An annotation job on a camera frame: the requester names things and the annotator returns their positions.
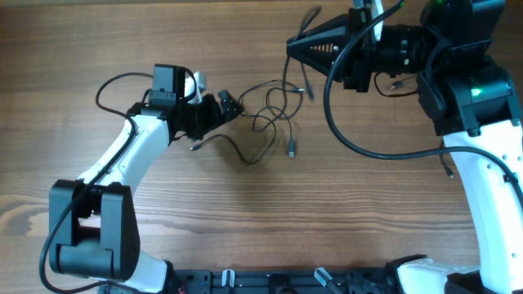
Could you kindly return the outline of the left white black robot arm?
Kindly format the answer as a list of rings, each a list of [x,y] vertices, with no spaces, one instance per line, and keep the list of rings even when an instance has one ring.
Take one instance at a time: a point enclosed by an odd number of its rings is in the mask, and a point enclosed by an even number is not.
[[[204,93],[190,69],[156,64],[152,87],[123,113],[125,124],[102,157],[76,180],[58,180],[49,192],[49,233],[38,265],[46,275],[90,278],[85,290],[186,293],[188,287],[169,261],[141,249],[133,194],[154,160],[182,132],[201,140],[241,115],[243,106],[228,92]]]

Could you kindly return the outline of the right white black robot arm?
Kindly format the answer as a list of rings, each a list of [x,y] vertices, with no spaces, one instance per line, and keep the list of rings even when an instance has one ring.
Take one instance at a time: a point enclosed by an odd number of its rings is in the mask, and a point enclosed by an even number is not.
[[[415,158],[449,155],[461,177],[480,250],[477,266],[408,256],[383,280],[351,272],[351,287],[389,293],[519,293],[522,290],[522,111],[508,72],[487,53],[502,1],[430,1],[417,26],[388,25],[392,9],[357,1],[316,28],[302,22],[287,54],[326,77],[331,131],[334,82],[366,92],[378,75],[414,74],[415,95],[442,139]]]

